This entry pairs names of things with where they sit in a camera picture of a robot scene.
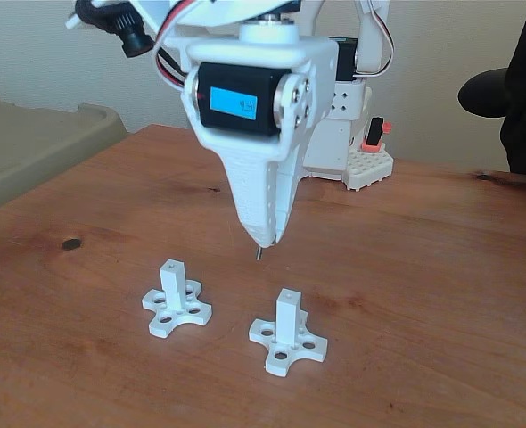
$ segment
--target beige plastic tray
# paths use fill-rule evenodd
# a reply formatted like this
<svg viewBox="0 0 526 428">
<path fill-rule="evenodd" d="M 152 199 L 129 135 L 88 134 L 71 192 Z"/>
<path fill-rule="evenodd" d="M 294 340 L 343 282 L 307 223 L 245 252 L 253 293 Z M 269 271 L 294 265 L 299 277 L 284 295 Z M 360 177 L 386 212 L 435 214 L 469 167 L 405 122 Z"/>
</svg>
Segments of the beige plastic tray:
<svg viewBox="0 0 526 428">
<path fill-rule="evenodd" d="M 127 136 L 117 112 L 25 109 L 0 101 L 0 205 Z"/>
</svg>

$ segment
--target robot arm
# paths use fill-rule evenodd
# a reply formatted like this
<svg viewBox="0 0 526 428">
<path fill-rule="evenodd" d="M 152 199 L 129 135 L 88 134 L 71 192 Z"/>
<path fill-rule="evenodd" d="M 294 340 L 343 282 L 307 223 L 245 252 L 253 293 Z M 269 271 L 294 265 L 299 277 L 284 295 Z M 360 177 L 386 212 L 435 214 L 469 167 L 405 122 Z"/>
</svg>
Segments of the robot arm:
<svg viewBox="0 0 526 428">
<path fill-rule="evenodd" d="M 283 236 L 297 185 L 308 176 L 303 163 L 309 142 L 331 113 L 339 46 L 328 37 L 311 37 L 323 2 L 130 1 L 158 34 L 155 65 L 181 91 L 201 145 L 222 160 L 238 217 L 261 248 Z M 356 7 L 361 30 L 351 69 L 358 66 L 365 78 L 381 67 L 380 21 L 389 6 L 385 0 L 356 0 Z M 298 10 L 298 24 L 282 17 Z M 213 37 L 205 30 L 234 22 L 241 22 L 239 37 Z M 157 57 L 163 49 L 179 51 L 181 78 Z"/>
</svg>

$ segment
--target black component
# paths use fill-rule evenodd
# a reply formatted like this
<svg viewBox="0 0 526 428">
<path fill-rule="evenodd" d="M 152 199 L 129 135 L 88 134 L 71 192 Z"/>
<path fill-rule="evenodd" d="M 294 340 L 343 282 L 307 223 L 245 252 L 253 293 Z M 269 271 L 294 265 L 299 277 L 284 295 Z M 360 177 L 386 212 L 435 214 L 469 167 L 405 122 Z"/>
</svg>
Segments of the black component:
<svg viewBox="0 0 526 428">
<path fill-rule="evenodd" d="M 358 39 L 351 37 L 331 37 L 338 43 L 338 65 L 336 67 L 337 82 L 351 82 L 356 73 L 356 51 Z"/>
<path fill-rule="evenodd" d="M 290 2 L 283 4 L 282 6 L 279 6 L 272 11 L 269 11 L 267 13 L 271 14 L 278 14 L 278 13 L 295 13 L 300 11 L 300 3 L 301 0 L 291 0 Z"/>
<path fill-rule="evenodd" d="M 506 69 L 485 71 L 469 79 L 459 90 L 461 106 L 483 118 L 503 118 L 511 100 L 505 88 Z"/>
<path fill-rule="evenodd" d="M 145 54 L 154 47 L 152 38 L 144 33 L 142 18 L 136 11 L 117 16 L 114 28 L 116 35 L 122 40 L 122 50 L 127 58 Z"/>
<path fill-rule="evenodd" d="M 154 47 L 151 37 L 144 33 L 142 17 L 131 3 L 94 7 L 91 0 L 77 0 L 75 13 L 84 23 L 119 36 L 123 42 L 122 50 L 128 58 L 144 54 Z"/>
<path fill-rule="evenodd" d="M 158 55 L 162 58 L 162 60 L 167 62 L 177 74 L 183 77 L 186 77 L 188 75 L 188 73 L 184 73 L 182 71 L 182 69 L 180 68 L 180 64 L 178 64 L 177 61 L 174 58 L 172 58 L 172 55 L 166 52 L 163 48 L 160 48 L 158 50 Z"/>
<path fill-rule="evenodd" d="M 382 139 L 382 125 L 384 118 L 372 118 L 370 128 L 368 129 L 368 136 L 366 137 L 366 145 L 378 145 Z"/>
<path fill-rule="evenodd" d="M 279 132 L 273 100 L 290 70 L 203 62 L 198 70 L 198 106 L 207 128 L 272 136 Z"/>
</svg>

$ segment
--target white servo bracket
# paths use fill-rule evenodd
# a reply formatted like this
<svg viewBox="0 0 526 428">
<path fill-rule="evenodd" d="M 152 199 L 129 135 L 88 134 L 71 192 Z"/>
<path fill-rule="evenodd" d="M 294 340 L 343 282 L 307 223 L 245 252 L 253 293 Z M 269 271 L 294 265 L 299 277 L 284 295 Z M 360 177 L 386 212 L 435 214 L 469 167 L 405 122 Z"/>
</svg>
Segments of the white servo bracket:
<svg viewBox="0 0 526 428">
<path fill-rule="evenodd" d="M 150 290 L 142 299 L 144 309 L 156 315 L 148 325 L 150 334 L 167 338 L 181 324 L 206 325 L 211 305 L 198 300 L 201 283 L 185 279 L 184 263 L 169 259 L 160 268 L 162 290 Z"/>
<path fill-rule="evenodd" d="M 249 340 L 265 346 L 269 353 L 265 369 L 285 377 L 299 359 L 323 362 L 328 340 L 307 330 L 308 313 L 300 310 L 300 292 L 283 288 L 277 298 L 276 322 L 256 319 L 249 329 Z"/>
</svg>

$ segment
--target wood grain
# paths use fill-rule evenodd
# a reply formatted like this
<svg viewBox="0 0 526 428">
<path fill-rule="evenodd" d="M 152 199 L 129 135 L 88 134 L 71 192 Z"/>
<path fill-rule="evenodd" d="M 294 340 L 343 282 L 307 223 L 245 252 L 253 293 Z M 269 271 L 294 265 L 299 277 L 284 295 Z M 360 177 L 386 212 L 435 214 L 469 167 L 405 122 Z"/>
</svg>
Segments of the wood grain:
<svg viewBox="0 0 526 428">
<path fill-rule="evenodd" d="M 254 251 L 186 130 L 3 206 L 0 427 L 526 427 L 526 186 L 408 162 L 359 193 L 306 179 L 284 239 Z M 168 258 L 214 315 L 161 340 L 140 300 Z M 329 340 L 284 379 L 247 338 L 282 287 Z"/>
</svg>

